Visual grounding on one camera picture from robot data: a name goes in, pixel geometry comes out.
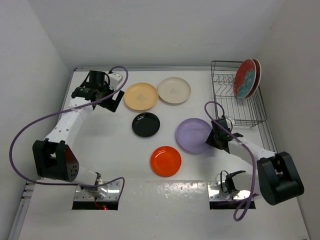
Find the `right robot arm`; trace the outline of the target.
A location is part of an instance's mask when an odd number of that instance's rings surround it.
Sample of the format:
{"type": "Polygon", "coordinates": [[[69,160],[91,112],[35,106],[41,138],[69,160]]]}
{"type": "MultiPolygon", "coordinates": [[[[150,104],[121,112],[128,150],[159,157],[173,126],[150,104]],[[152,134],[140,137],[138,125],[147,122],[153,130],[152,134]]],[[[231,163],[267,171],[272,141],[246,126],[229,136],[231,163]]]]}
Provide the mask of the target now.
{"type": "Polygon", "coordinates": [[[252,172],[257,172],[259,192],[268,204],[274,206],[304,194],[304,185],[289,153],[266,150],[240,133],[231,133],[224,117],[212,120],[211,124],[206,144],[251,164],[252,172]]]}

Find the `red teal floral plate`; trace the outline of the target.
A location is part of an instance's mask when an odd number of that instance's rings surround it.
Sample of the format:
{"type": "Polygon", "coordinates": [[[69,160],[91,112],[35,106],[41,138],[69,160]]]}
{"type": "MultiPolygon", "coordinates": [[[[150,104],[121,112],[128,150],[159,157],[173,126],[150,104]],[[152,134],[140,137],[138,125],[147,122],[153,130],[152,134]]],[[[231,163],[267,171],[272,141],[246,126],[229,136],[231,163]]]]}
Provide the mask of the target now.
{"type": "Polygon", "coordinates": [[[255,63],[255,66],[256,66],[256,77],[255,77],[255,81],[254,81],[254,84],[253,84],[251,91],[246,96],[247,99],[250,98],[252,95],[254,95],[254,93],[259,88],[259,84],[261,81],[261,74],[262,74],[262,67],[261,67],[260,61],[255,58],[253,58],[252,61],[255,63]]]}
{"type": "Polygon", "coordinates": [[[247,59],[239,66],[234,78],[234,93],[244,99],[252,90],[257,75],[257,67],[252,59],[247,59]]]}

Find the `lilac plastic plate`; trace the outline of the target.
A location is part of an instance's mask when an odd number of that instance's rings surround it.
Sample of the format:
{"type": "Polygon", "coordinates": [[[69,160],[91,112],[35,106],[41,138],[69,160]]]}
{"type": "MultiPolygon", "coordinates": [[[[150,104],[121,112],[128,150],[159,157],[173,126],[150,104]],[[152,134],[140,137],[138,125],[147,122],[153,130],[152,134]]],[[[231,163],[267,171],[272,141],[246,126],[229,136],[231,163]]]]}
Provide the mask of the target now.
{"type": "Polygon", "coordinates": [[[175,131],[177,143],[187,152],[202,154],[211,146],[206,143],[212,127],[203,119],[188,118],[182,121],[175,131]]]}

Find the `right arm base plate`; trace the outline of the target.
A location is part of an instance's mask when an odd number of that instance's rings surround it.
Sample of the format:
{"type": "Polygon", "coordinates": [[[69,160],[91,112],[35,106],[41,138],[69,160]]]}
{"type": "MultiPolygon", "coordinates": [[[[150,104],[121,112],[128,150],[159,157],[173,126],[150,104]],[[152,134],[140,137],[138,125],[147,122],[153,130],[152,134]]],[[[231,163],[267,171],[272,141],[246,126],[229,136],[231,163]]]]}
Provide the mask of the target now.
{"type": "Polygon", "coordinates": [[[236,190],[232,193],[224,192],[225,182],[208,181],[207,191],[210,210],[235,210],[240,203],[250,196],[248,190],[236,190]]]}

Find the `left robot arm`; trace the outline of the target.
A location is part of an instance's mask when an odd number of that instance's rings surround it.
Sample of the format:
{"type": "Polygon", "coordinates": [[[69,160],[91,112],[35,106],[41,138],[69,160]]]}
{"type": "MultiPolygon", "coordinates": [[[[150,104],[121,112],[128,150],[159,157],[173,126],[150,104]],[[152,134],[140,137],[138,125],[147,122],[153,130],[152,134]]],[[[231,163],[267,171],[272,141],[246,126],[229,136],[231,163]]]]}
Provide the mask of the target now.
{"type": "Polygon", "coordinates": [[[76,136],[86,118],[96,106],[115,112],[124,96],[119,90],[116,99],[112,94],[122,82],[119,73],[89,71],[85,80],[71,94],[68,112],[63,113],[54,129],[32,146],[37,174],[42,178],[77,184],[88,195],[102,200],[107,196],[101,174],[80,166],[72,152],[76,136]]]}

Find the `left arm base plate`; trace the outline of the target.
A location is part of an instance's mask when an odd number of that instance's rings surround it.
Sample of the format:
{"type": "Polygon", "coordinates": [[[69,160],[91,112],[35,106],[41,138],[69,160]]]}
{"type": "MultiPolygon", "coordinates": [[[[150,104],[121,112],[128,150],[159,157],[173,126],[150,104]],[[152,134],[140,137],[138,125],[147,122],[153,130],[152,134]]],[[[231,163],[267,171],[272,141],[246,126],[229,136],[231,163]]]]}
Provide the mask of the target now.
{"type": "Polygon", "coordinates": [[[117,211],[122,183],[117,180],[101,188],[100,196],[88,193],[80,186],[76,187],[72,210],[117,211]]]}

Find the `yellow plastic plate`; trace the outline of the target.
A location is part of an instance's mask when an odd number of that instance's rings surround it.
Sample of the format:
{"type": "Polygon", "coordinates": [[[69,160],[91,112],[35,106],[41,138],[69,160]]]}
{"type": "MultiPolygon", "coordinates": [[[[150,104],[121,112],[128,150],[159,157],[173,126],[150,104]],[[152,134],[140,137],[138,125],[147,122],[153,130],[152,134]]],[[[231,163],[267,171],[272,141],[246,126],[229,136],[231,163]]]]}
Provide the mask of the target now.
{"type": "Polygon", "coordinates": [[[131,85],[124,93],[124,102],[132,110],[144,111],[153,108],[159,99],[157,89],[150,83],[131,85]]]}

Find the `black glossy plate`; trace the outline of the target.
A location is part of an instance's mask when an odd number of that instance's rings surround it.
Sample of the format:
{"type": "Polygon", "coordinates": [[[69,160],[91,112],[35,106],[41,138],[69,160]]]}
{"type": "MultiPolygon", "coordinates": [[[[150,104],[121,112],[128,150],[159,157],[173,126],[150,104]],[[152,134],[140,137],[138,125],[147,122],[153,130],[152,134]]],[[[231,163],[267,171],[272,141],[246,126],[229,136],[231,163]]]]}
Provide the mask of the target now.
{"type": "Polygon", "coordinates": [[[159,118],[151,112],[138,114],[132,121],[133,132],[141,138],[149,138],[155,135],[161,126],[159,118]]]}

